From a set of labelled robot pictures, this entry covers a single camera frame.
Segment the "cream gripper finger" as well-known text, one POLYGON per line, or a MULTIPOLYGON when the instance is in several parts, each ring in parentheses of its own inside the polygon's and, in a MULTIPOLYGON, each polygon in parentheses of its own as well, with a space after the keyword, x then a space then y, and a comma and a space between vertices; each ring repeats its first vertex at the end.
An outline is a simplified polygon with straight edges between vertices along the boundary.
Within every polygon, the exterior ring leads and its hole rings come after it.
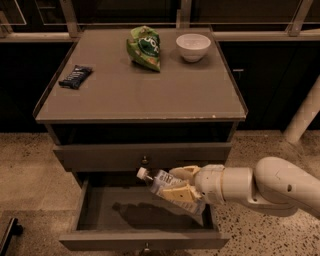
POLYGON ((160 195, 166 200, 179 202, 196 202, 201 199, 201 195, 194 186, 189 184, 180 187, 166 187, 160 190, 160 195))
POLYGON ((192 166, 173 168, 169 171, 169 173, 176 178, 188 181, 190 184, 193 184, 194 179, 195 179, 195 175, 199 171, 200 171, 200 167, 192 165, 192 166))

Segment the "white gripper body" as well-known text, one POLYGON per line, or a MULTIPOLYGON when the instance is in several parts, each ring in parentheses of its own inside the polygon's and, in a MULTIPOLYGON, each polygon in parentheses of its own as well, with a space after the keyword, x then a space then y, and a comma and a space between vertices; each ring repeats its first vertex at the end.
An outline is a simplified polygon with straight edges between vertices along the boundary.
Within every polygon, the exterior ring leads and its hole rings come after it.
POLYGON ((222 193, 224 169, 223 165, 206 165, 195 175, 196 190, 202 195, 202 200, 206 204, 223 204, 225 202, 222 193))

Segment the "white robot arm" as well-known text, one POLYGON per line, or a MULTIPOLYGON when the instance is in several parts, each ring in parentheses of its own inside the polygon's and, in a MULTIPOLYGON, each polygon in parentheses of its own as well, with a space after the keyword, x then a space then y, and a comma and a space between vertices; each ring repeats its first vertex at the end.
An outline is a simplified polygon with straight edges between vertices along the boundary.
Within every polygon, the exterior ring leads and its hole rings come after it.
POLYGON ((254 168, 185 166, 169 173, 180 182, 161 190, 167 200, 200 200, 210 205, 236 202, 280 217, 301 209, 320 218, 320 180, 282 158, 264 157, 254 168))

